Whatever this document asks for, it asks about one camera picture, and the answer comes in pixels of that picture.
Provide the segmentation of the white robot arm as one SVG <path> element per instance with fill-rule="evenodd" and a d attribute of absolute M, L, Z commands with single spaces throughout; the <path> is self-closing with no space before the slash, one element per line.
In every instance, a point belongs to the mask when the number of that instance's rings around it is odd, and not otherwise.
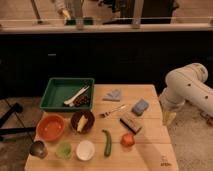
<path fill-rule="evenodd" d="M 192 63 L 170 71 L 165 77 L 166 87 L 159 95 L 163 124 L 168 126 L 186 101 L 196 105 L 205 117 L 213 119 L 213 88 L 204 82 L 208 78 L 206 67 Z"/>

